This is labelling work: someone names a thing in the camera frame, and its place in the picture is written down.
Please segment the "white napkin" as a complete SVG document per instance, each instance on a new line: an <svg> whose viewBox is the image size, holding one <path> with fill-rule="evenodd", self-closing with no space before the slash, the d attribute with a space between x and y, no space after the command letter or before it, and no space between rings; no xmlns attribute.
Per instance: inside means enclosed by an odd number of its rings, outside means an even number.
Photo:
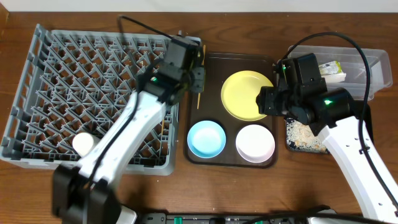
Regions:
<svg viewBox="0 0 398 224"><path fill-rule="evenodd" d="M326 83L341 83L345 81L346 74L341 72L336 74L323 75L322 77L325 79Z"/></svg>

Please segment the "green yellow snack wrapper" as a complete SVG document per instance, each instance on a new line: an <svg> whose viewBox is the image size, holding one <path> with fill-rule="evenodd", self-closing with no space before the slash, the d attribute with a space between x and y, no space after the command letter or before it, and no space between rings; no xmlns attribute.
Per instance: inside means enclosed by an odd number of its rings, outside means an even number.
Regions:
<svg viewBox="0 0 398 224"><path fill-rule="evenodd" d="M342 72L339 62L332 61L318 66L321 75L334 75Z"/></svg>

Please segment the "pink white bowl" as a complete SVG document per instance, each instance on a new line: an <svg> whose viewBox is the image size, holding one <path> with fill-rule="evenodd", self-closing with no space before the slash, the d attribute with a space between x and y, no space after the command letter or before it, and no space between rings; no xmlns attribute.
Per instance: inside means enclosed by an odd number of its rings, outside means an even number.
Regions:
<svg viewBox="0 0 398 224"><path fill-rule="evenodd" d="M244 160L256 164L267 161L275 152L272 133L258 124L243 127L236 136L235 145Z"/></svg>

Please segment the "white paper cup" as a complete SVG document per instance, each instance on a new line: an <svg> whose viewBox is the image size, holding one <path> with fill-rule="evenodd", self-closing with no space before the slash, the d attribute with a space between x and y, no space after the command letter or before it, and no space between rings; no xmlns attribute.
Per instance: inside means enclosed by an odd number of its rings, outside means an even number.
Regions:
<svg viewBox="0 0 398 224"><path fill-rule="evenodd" d="M72 141L74 150L80 157L86 156L100 142L100 138L90 133L79 133Z"/></svg>

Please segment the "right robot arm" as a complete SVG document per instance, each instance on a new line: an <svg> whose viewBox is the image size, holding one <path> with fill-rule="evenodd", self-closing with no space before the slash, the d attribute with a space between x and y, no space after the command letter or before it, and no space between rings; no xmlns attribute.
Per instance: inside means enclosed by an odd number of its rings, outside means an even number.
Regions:
<svg viewBox="0 0 398 224"><path fill-rule="evenodd" d="M281 60L275 73L282 81L261 88L260 114L292 118L309 126L326 146L366 218L397 223L397 183L376 151L357 109L344 88L329 91L317 58L306 54Z"/></svg>

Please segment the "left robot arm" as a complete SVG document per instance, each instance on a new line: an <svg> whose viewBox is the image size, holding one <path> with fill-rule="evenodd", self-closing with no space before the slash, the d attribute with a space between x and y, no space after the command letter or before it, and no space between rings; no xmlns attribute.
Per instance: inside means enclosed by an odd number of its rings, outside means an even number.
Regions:
<svg viewBox="0 0 398 224"><path fill-rule="evenodd" d="M76 165L53 173L52 213L63 223L136 223L115 190L146 136L185 92L204 89L203 43L174 35L163 58L136 77L136 91L100 142Z"/></svg>

